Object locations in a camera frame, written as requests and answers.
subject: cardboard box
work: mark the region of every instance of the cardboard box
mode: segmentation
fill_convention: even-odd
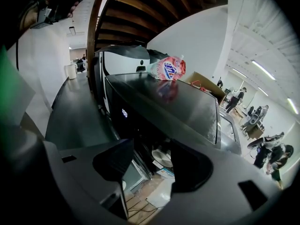
[[[222,91],[216,84],[214,84],[211,80],[201,75],[200,73],[194,72],[183,82],[191,84],[194,81],[200,81],[201,87],[205,87],[207,90],[211,91],[211,95],[213,95],[219,105],[222,103],[224,98],[226,97],[226,93]]]

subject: hand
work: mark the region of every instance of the hand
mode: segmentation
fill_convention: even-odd
[[[50,0],[46,0],[45,3],[49,5]],[[75,2],[74,5],[71,7],[70,12],[68,13],[67,17],[71,17],[72,13],[76,9],[77,5],[79,2]],[[25,16],[21,20],[21,25],[20,25],[20,31],[25,32],[31,25],[36,23],[38,18],[38,7],[37,5],[33,5],[32,7],[29,8],[28,12],[25,13]]]
[[[271,168],[272,168],[272,166],[271,166],[270,162],[268,162],[267,163],[267,171],[270,172]]]

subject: office chair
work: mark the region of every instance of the office chair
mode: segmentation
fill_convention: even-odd
[[[77,72],[83,72],[85,70],[84,63],[82,60],[77,62]]]

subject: fluorescent light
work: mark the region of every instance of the fluorescent light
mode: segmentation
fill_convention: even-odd
[[[233,68],[233,70],[236,71],[237,73],[241,74],[242,76],[246,77],[245,75],[243,75],[243,74],[242,74],[241,72],[239,72],[238,70],[236,70],[236,69],[234,69],[234,68]]]
[[[72,35],[76,35],[76,31],[74,27],[69,27],[69,30],[72,33]]]
[[[244,80],[243,80],[242,84],[240,85],[240,89],[241,89],[241,87],[243,86],[243,84],[244,84]]]
[[[266,93],[264,92],[264,90],[262,90],[260,87],[258,87],[258,89],[260,89],[260,91],[262,91],[265,95],[269,96],[269,95],[266,94]]]
[[[257,65],[266,75],[270,77],[270,79],[275,80],[275,77],[273,77],[266,69],[264,69],[260,64],[255,62],[254,60],[252,61],[253,64]]]
[[[287,100],[289,101],[290,105],[292,106],[292,108],[293,108],[295,114],[299,114],[299,113],[298,113],[298,110],[297,110],[297,108],[296,108],[296,106],[295,106],[295,104],[293,103],[293,101],[292,101],[290,98],[288,98]]]

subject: red and white pouch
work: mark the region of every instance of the red and white pouch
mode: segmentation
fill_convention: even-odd
[[[176,81],[186,73],[186,62],[178,57],[167,57],[147,66],[149,75],[159,80]]]

